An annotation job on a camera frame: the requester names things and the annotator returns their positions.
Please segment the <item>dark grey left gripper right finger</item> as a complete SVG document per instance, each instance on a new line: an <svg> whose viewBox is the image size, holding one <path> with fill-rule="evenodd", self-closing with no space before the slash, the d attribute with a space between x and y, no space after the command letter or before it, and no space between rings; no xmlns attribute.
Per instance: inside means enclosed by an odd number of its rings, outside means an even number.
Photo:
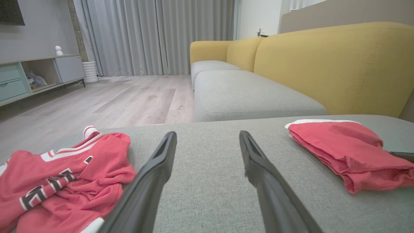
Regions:
<svg viewBox="0 0 414 233"><path fill-rule="evenodd" d="M245 176L256 188L268 233L321 233L322 230L253 136L240 131Z"/></svg>

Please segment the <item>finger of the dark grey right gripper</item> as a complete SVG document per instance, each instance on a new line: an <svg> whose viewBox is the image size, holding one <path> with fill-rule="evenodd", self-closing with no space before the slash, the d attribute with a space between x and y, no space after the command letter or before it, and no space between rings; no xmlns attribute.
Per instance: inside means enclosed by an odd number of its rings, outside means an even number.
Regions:
<svg viewBox="0 0 414 233"><path fill-rule="evenodd" d="M402 158L405 159L411 163L414 163L414 153L413 152L395 152L395 151L390 151L389 152L391 155L398 157L398 158Z"/></svg>

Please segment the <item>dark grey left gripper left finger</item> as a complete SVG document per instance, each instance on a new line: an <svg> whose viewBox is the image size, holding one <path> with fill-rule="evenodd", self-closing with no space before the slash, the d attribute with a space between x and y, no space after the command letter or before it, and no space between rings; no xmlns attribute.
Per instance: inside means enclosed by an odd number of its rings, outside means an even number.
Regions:
<svg viewBox="0 0 414 233"><path fill-rule="evenodd" d="M110 212L100 233L151 233L164 185L170 179L177 134L168 132Z"/></svg>

